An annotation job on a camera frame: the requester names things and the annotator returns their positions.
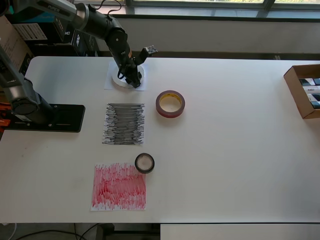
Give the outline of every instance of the window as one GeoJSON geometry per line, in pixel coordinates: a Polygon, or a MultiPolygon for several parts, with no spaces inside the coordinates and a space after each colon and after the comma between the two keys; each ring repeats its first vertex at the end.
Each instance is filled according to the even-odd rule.
{"type": "Polygon", "coordinates": [[[276,4],[320,4],[320,0],[275,0],[276,4]]]}
{"type": "MultiPolygon", "coordinates": [[[[320,0],[118,0],[123,5],[132,7],[190,7],[223,9],[285,9],[285,10],[320,10],[320,0]]],[[[86,4],[99,5],[101,0],[75,0],[86,4]]],[[[114,0],[106,0],[105,5],[116,5],[114,0]]]]}

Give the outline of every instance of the black mounting plate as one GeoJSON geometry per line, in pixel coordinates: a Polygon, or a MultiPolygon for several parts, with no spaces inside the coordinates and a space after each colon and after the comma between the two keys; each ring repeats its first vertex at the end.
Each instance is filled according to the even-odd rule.
{"type": "Polygon", "coordinates": [[[5,116],[5,119],[11,120],[10,125],[4,129],[22,130],[22,131],[41,131],[41,132],[66,132],[79,133],[82,127],[82,121],[85,115],[85,106],[69,104],[50,104],[54,111],[54,119],[46,124],[35,124],[22,121],[20,118],[11,114],[5,116]]]}

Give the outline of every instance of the black box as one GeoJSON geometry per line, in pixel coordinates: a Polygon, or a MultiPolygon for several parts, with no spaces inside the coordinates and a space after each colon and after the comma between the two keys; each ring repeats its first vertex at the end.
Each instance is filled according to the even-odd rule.
{"type": "Polygon", "coordinates": [[[35,17],[30,15],[6,15],[22,39],[28,44],[61,43],[64,40],[68,21],[43,12],[35,17]]]}
{"type": "Polygon", "coordinates": [[[33,44],[29,48],[35,56],[88,57],[89,50],[82,33],[68,26],[64,40],[54,44],[33,44]]]}
{"type": "Polygon", "coordinates": [[[85,44],[88,48],[89,57],[98,57],[99,56],[99,46],[97,40],[94,36],[91,36],[86,33],[82,33],[85,44]]]}

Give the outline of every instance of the paper with red scribbles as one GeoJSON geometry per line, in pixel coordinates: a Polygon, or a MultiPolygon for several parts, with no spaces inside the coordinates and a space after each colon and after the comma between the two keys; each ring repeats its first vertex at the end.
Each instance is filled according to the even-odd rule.
{"type": "Polygon", "coordinates": [[[96,164],[91,211],[146,209],[146,175],[133,163],[96,164]]]}

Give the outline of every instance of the floor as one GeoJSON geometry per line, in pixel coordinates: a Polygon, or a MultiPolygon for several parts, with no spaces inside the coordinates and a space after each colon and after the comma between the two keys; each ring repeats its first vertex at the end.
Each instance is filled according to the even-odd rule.
{"type": "MultiPolygon", "coordinates": [[[[82,235],[94,223],[76,223],[76,233],[82,235]]],[[[87,240],[160,240],[160,225],[148,223],[114,223],[115,232],[112,235],[103,237],[102,228],[94,227],[90,230],[85,238],[87,240]]],[[[8,240],[14,230],[15,224],[0,224],[0,240],[8,240]]],[[[74,233],[73,223],[18,223],[16,232],[12,238],[15,240],[21,236],[44,231],[60,230],[74,233]]],[[[76,236],[60,232],[46,232],[32,235],[25,238],[26,240],[76,240],[76,236]]]]}
{"type": "MultiPolygon", "coordinates": [[[[94,223],[77,223],[76,232],[78,234],[84,233],[94,223]]],[[[0,240],[8,240],[14,230],[15,224],[10,223],[6,226],[0,224],[0,240]]],[[[26,234],[44,231],[44,230],[61,230],[68,232],[75,232],[73,223],[18,223],[15,234],[12,240],[15,240],[26,234]]],[[[96,239],[97,228],[93,228],[90,232],[85,235],[87,240],[96,239]]],[[[48,232],[38,235],[33,235],[25,238],[26,240],[75,240],[75,236],[71,234],[64,234],[59,232],[48,232]]]]}

